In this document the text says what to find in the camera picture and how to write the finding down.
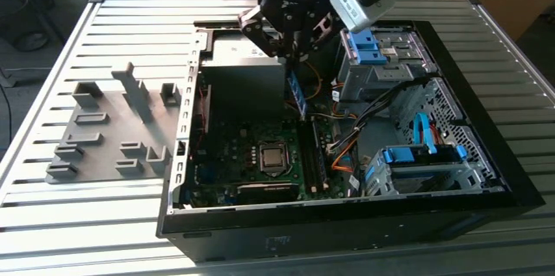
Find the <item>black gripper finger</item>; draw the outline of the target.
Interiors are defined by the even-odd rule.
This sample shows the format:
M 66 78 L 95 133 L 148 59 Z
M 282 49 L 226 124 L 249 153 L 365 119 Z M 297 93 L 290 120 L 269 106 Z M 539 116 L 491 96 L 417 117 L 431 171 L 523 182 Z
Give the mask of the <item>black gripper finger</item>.
M 319 0 L 309 5 L 301 36 L 297 40 L 298 61 L 309 60 L 310 53 L 321 50 L 345 27 L 330 0 Z
M 286 0 L 259 0 L 238 18 L 243 35 L 267 56 L 281 58 L 282 62 L 295 59 L 294 21 L 294 8 Z

